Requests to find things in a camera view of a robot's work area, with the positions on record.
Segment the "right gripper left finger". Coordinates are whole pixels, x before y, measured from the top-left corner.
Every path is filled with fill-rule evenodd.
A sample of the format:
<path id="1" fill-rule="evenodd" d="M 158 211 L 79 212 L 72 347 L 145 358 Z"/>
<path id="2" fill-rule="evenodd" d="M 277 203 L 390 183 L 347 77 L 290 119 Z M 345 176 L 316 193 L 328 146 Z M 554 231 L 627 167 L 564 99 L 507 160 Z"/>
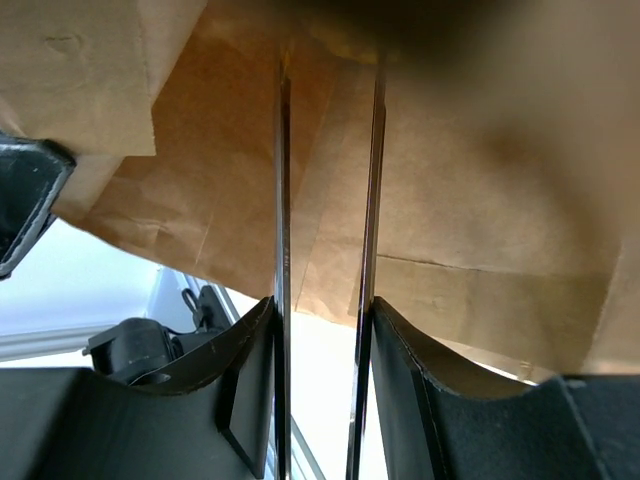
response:
<path id="1" fill-rule="evenodd" d="M 1 373 L 5 479 L 260 479 L 274 303 L 127 386 L 86 368 Z"/>

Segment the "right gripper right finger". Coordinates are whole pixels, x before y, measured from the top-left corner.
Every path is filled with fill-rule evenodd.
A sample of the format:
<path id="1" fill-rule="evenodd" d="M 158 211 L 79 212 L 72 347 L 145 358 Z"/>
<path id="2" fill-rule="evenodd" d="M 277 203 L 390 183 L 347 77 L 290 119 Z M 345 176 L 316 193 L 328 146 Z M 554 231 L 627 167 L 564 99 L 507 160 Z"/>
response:
<path id="1" fill-rule="evenodd" d="M 561 375 L 530 386 L 373 303 L 372 367 L 392 479 L 635 479 L 639 379 Z"/>

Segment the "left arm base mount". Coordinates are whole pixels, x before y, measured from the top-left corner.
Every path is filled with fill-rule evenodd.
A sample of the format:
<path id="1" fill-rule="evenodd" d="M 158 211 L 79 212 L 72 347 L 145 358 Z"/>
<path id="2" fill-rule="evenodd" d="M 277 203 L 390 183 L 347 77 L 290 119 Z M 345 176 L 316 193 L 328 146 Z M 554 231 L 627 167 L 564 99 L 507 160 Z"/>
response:
<path id="1" fill-rule="evenodd" d="M 82 350 L 98 373 L 125 385 L 162 383 L 169 379 L 159 369 L 214 339 L 232 325 L 223 303 L 211 286 L 190 288 L 181 297 L 191 313 L 194 329 L 178 332 L 148 318 L 129 318 L 89 338 Z"/>

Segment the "metal tongs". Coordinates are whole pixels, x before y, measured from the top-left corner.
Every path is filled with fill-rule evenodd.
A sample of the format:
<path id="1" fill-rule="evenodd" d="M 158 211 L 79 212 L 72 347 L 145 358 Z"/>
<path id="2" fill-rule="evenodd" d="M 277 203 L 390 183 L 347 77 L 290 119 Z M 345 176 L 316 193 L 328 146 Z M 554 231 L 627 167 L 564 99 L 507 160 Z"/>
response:
<path id="1" fill-rule="evenodd" d="M 361 474 L 373 332 L 379 212 L 386 127 L 388 55 L 338 75 L 301 194 L 291 200 L 288 155 L 277 140 L 277 242 L 274 291 L 283 327 L 291 310 L 344 320 L 358 295 L 349 436 L 348 479 Z"/>

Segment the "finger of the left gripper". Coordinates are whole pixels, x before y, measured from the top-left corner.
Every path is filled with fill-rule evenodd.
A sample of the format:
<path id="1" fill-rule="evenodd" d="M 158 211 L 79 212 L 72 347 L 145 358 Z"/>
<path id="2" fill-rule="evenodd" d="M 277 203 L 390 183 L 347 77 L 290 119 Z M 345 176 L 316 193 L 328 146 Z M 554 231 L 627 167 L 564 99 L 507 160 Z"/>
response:
<path id="1" fill-rule="evenodd" d="M 1 134 L 1 278 L 9 278 L 51 226 L 52 206 L 76 167 L 51 140 Z"/>

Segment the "brown paper bag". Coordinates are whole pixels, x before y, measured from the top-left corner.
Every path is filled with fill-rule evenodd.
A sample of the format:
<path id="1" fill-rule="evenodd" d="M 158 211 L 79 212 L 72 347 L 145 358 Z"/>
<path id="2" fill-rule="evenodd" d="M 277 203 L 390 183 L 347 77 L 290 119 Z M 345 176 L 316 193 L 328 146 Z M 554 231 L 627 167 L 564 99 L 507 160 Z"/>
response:
<path id="1" fill-rule="evenodd" d="M 5 1 L 1 127 L 77 156 L 67 222 L 258 298 L 276 56 L 295 200 L 339 73 L 378 48 L 377 294 L 523 377 L 637 373 L 635 1 Z"/>

